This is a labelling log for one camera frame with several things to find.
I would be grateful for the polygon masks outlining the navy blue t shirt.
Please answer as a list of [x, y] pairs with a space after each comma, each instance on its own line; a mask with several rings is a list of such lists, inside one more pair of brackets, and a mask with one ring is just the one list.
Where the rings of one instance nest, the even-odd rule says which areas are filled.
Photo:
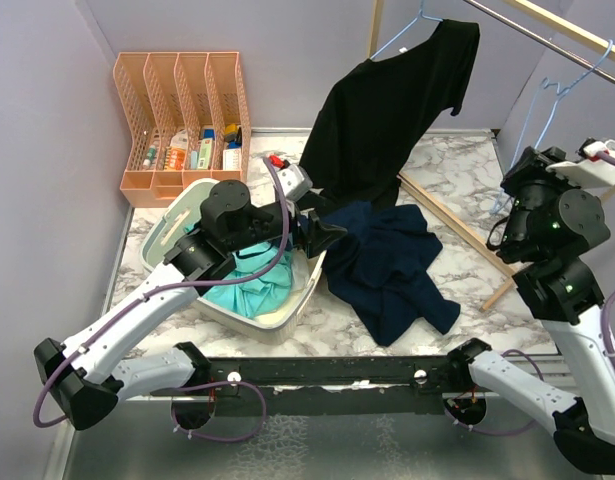
[[328, 289], [351, 305], [378, 345], [392, 345], [420, 318], [441, 334], [451, 330], [461, 306], [445, 299], [428, 274], [443, 246], [418, 206], [375, 212], [368, 202], [354, 202], [324, 222], [347, 230], [322, 264]]

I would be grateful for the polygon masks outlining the black t shirt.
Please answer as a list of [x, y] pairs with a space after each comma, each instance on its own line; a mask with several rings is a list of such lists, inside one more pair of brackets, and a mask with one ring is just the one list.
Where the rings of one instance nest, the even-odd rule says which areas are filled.
[[365, 60], [340, 79], [299, 162], [320, 194], [345, 205], [393, 206], [413, 147], [442, 112], [461, 112], [479, 43], [478, 24], [444, 20], [423, 43]]

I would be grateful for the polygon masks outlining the light blue hanger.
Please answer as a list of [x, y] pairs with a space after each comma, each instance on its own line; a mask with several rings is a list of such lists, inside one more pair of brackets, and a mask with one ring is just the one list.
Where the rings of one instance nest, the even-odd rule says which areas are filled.
[[385, 2], [384, 1], [374, 1], [373, 2], [373, 10], [371, 16], [371, 24], [370, 24], [370, 32], [369, 32], [369, 40], [367, 46], [367, 57], [371, 60], [374, 60], [380, 53], [382, 53], [386, 48], [388, 48], [394, 41], [396, 41], [400, 36], [402, 36], [409, 28], [411, 28], [420, 18], [442, 22], [442, 18], [433, 17], [427, 15], [425, 13], [425, 2], [419, 2], [419, 8], [415, 17], [396, 35], [394, 35], [389, 41], [384, 43], [381, 47], [378, 47], [379, 41], [379, 33], [380, 27], [382, 25], [382, 17], [384, 10]]
[[[545, 139], [547, 132], [549, 131], [555, 117], [557, 116], [557, 112], [558, 112], [560, 104], [564, 101], [565, 98], [567, 98], [571, 94], [571, 92], [581, 82], [583, 82], [586, 78], [588, 78], [592, 74], [599, 72], [601, 65], [608, 58], [609, 54], [613, 50], [613, 47], [614, 47], [614, 41], [612, 39], [609, 39], [607, 41], [607, 47], [605, 51], [598, 58], [598, 60], [591, 67], [586, 67], [584, 72], [581, 75], [579, 75], [577, 78], [575, 78], [569, 84], [564, 84], [560, 81], [554, 81], [550, 79], [548, 76], [544, 77], [538, 83], [535, 89], [535, 92], [533, 94], [533, 97], [530, 101], [530, 104], [528, 106], [526, 115], [524, 117], [524, 121], [523, 121], [521, 130], [520, 130], [520, 133], [518, 134], [517, 142], [514, 147], [514, 151], [511, 156], [510, 163], [508, 166], [506, 166], [503, 169], [504, 175], [506, 175], [507, 173], [510, 173], [512, 168], [515, 167], [516, 164], [519, 162], [520, 156], [522, 153], [521, 151], [522, 147], [531, 146], [537, 149], [543, 143], [543, 140]], [[535, 139], [532, 142], [526, 143], [525, 140], [527, 136], [528, 126], [530, 125], [532, 118], [534, 117], [534, 110], [536, 109], [536, 105], [539, 103], [540, 100], [549, 100], [549, 99], [552, 100], [550, 110], [549, 110], [549, 115], [546, 117], [542, 129], [535, 136]]]

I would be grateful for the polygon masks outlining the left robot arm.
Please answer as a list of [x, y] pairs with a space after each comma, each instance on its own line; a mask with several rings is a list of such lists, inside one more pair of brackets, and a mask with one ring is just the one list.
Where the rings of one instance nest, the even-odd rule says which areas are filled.
[[46, 338], [35, 347], [43, 387], [33, 410], [34, 424], [50, 425], [41, 418], [47, 397], [61, 409], [62, 420], [86, 430], [121, 401], [160, 390], [193, 395], [211, 388], [211, 363], [191, 342], [151, 357], [125, 356], [210, 288], [231, 284], [228, 276], [242, 250], [278, 240], [281, 249], [298, 246], [314, 257], [345, 234], [345, 228], [326, 224], [315, 213], [301, 221], [284, 197], [256, 207], [244, 183], [216, 183], [200, 205], [194, 228], [175, 242], [136, 290], [81, 332], [64, 341]]

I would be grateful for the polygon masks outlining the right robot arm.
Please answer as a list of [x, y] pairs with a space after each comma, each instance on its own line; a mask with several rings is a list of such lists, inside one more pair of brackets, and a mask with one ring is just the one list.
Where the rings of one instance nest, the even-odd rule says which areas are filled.
[[615, 338], [613, 297], [604, 297], [581, 255], [607, 241], [610, 230], [592, 189], [615, 185], [612, 150], [588, 139], [580, 161], [557, 147], [526, 148], [504, 176], [513, 198], [499, 243], [487, 248], [506, 264], [523, 263], [517, 291], [560, 350], [576, 382], [571, 394], [514, 366], [479, 339], [451, 351], [446, 378], [459, 392], [476, 386], [512, 403], [540, 424], [560, 453], [587, 474], [615, 476]]

